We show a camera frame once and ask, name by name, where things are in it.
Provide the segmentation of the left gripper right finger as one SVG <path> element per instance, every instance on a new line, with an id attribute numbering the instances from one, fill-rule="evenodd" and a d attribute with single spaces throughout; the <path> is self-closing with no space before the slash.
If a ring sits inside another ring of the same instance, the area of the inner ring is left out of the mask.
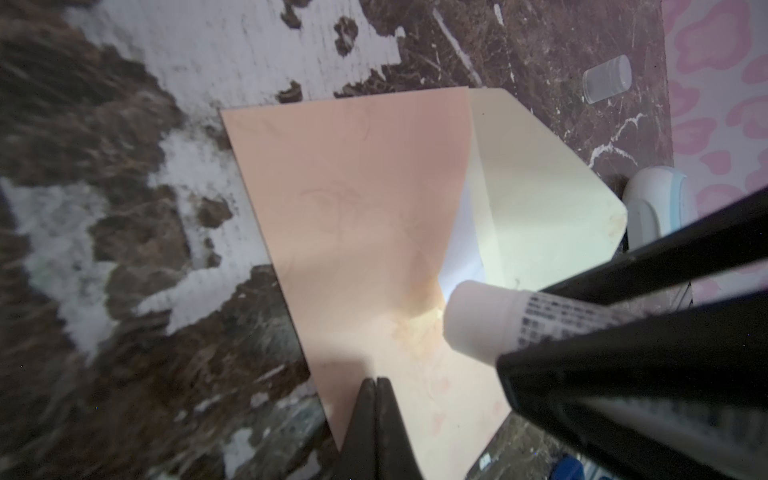
<path id="1" fill-rule="evenodd" d="M 376 379 L 375 452 L 377 479 L 423 479 L 392 382 L 385 377 Z"/>

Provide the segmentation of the green bordered floral letter paper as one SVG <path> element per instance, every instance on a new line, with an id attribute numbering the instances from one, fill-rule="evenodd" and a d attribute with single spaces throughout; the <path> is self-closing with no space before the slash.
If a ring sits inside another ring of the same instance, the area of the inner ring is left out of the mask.
<path id="1" fill-rule="evenodd" d="M 460 283 L 469 280 L 484 282 L 485 269 L 476 233 L 470 184 L 465 180 L 445 258 L 438 274 L 445 302 L 448 302 Z"/>

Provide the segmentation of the pink envelope with cream flap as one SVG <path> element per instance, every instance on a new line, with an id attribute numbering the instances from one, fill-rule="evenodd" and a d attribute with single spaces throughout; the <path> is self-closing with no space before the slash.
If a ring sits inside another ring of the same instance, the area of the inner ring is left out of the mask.
<path id="1" fill-rule="evenodd" d="M 610 260 L 623 202 L 502 89 L 229 109 L 222 119 L 334 439 L 386 377 L 422 474 L 461 479 L 507 417 L 443 337 L 438 282 L 469 181 L 485 282 L 540 290 Z"/>

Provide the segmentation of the white glue stick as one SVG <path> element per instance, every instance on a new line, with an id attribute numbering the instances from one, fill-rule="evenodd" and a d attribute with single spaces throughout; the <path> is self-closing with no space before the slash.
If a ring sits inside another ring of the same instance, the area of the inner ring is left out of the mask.
<path id="1" fill-rule="evenodd" d="M 455 351 L 494 366 L 505 354 L 636 321 L 629 312 L 542 292 L 460 283 L 444 312 L 443 335 Z"/>

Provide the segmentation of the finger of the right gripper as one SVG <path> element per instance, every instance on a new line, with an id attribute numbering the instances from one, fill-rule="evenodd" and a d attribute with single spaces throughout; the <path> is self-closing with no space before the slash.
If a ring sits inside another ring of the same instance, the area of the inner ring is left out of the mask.
<path id="1" fill-rule="evenodd" d="M 762 189 L 543 291 L 611 305 L 766 258 L 767 190 Z"/>
<path id="2" fill-rule="evenodd" d="M 622 479 L 767 475 L 767 296 L 547 341 L 496 364 L 513 410 Z"/>

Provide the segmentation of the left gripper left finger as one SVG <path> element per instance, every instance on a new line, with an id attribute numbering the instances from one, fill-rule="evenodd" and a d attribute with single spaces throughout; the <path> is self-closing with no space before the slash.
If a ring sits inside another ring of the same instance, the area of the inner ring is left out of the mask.
<path id="1" fill-rule="evenodd" d="M 376 382 L 362 381 L 332 479 L 376 478 Z"/>

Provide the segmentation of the clear glue stick cap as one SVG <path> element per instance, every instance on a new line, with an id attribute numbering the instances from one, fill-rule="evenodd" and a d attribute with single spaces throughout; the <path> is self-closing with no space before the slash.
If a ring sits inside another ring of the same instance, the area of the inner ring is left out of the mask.
<path id="1" fill-rule="evenodd" d="M 622 94 L 631 88 L 632 83 L 632 67 L 627 55 L 619 55 L 592 67 L 582 76 L 583 94 L 588 104 Z"/>

